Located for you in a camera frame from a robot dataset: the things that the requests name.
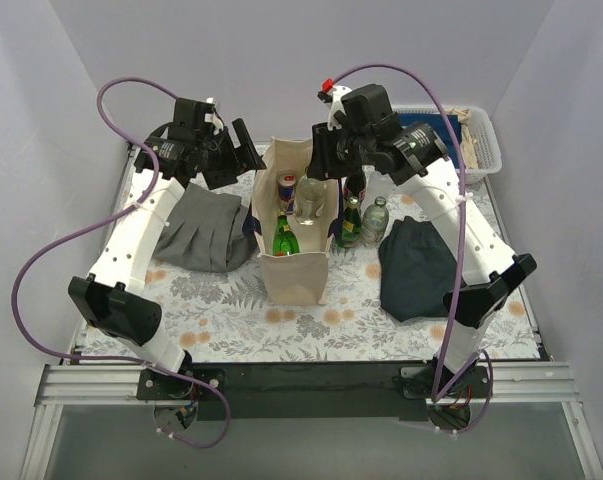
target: gray floor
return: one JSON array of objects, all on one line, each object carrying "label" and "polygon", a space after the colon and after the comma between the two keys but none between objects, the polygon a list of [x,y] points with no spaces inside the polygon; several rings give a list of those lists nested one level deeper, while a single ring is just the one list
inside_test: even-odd
[{"label": "gray floor", "polygon": [[[211,439],[217,423],[194,424]],[[197,451],[158,435],[151,407],[65,407],[49,479],[580,479],[560,404],[496,404],[453,439],[392,419],[239,420]]]}]

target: green glass bottle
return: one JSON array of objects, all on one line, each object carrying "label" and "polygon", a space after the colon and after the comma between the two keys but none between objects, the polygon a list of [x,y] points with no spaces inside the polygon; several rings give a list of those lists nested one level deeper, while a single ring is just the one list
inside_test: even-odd
[{"label": "green glass bottle", "polygon": [[277,231],[274,234],[272,244],[272,255],[284,257],[299,253],[299,242],[288,224],[288,217],[284,211],[279,212],[277,217]]},{"label": "green glass bottle", "polygon": [[348,198],[345,212],[343,212],[343,230],[340,247],[352,248],[359,242],[361,234],[361,213],[359,212],[359,199],[355,196]]}]

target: floral tablecloth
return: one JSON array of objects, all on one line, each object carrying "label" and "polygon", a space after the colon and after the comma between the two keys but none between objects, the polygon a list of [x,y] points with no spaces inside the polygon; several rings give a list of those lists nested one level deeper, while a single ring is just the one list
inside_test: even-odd
[{"label": "floral tablecloth", "polygon": [[[253,173],[220,189],[248,205]],[[129,180],[122,197],[127,197]],[[479,210],[500,232],[484,182],[469,188]],[[410,215],[426,217],[394,189],[390,225]],[[429,359],[438,349],[445,319],[398,323],[379,307],[381,268],[375,248],[333,245],[328,304],[281,307],[268,302],[256,252],[230,273],[189,272],[152,261],[144,296],[163,307],[168,335],[197,362],[277,362]],[[539,358],[528,313],[517,291],[492,321],[483,347],[493,358]],[[88,328],[82,348],[90,355],[131,355],[115,339]]]}]

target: bottle label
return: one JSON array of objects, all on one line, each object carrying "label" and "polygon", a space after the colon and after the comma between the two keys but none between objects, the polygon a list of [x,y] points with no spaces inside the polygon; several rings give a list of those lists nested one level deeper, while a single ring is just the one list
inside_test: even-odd
[{"label": "bottle label", "polygon": [[379,232],[368,227],[365,223],[361,226],[361,237],[367,243],[376,243],[379,238]]}]

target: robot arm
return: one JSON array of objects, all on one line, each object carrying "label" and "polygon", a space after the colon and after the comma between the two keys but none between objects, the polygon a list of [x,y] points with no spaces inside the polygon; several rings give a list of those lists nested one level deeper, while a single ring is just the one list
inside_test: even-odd
[{"label": "robot arm", "polygon": [[[459,178],[445,144],[425,123],[403,128],[380,85],[350,90],[324,84],[319,98],[330,106],[328,122],[314,125],[308,176],[342,178],[373,165],[414,198],[455,256],[459,202],[466,201],[463,280],[455,326],[444,360],[457,373],[478,350],[489,321],[507,297],[536,269],[528,254],[517,255],[492,230],[471,199],[460,199]],[[451,294],[444,303],[450,308]]]},{"label": "robot arm", "polygon": [[139,358],[172,372],[187,371],[191,359],[162,327],[161,306],[141,297],[145,274],[168,216],[191,178],[202,173],[213,189],[236,183],[236,177],[248,170],[265,168],[243,120],[235,120],[233,126],[238,147],[212,99],[178,98],[172,122],[145,142],[157,154],[161,178],[148,199],[137,204],[153,175],[152,161],[141,151],[125,204],[137,208],[116,225],[87,278],[74,277],[68,287],[88,324],[116,338]]}]

